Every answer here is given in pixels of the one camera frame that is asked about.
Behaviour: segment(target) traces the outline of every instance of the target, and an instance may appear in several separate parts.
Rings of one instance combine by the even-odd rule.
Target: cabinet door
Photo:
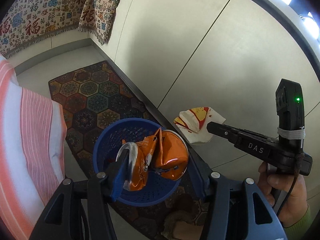
[[[225,124],[277,137],[275,92],[282,78],[301,84],[305,113],[320,101],[316,74],[290,34],[251,0],[230,0],[159,110],[173,121],[180,111],[210,106]],[[219,137],[194,149],[210,167],[244,155]],[[246,158],[239,165],[243,172],[252,168]]]
[[[228,0],[133,0],[115,63],[159,106]]]

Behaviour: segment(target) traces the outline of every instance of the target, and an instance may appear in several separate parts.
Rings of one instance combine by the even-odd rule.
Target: silver screw
[[[99,179],[102,179],[102,178],[104,178],[106,176],[106,174],[102,171],[102,172],[99,172],[98,174],[97,174],[97,177],[99,178]]]
[[[64,179],[62,184],[63,185],[69,185],[71,183],[71,179]]]
[[[213,173],[211,173],[211,177],[217,179],[217,178],[220,178],[220,173],[214,171]]]
[[[246,178],[246,179],[245,179],[245,182],[246,182],[247,184],[249,184],[249,185],[254,184],[254,180],[251,179],[251,178]]]

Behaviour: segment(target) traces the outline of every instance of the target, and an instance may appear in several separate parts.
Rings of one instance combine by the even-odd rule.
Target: hexagon pattern
[[[103,129],[119,119],[130,117],[157,122],[107,61],[57,77],[49,81],[49,88],[52,100],[63,107],[68,128],[66,141],[87,177],[94,175],[92,153]],[[190,204],[193,224],[203,225],[208,204],[197,198],[188,172],[182,176],[176,191],[162,203],[139,208],[115,202],[111,206],[144,235],[151,239],[166,240],[159,232],[181,194],[188,194],[193,199]]]

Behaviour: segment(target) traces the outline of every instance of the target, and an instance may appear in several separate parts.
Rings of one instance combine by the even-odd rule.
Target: pink striped cloth
[[[0,55],[0,217],[16,240],[29,238],[64,179],[66,132],[62,106],[20,87]]]

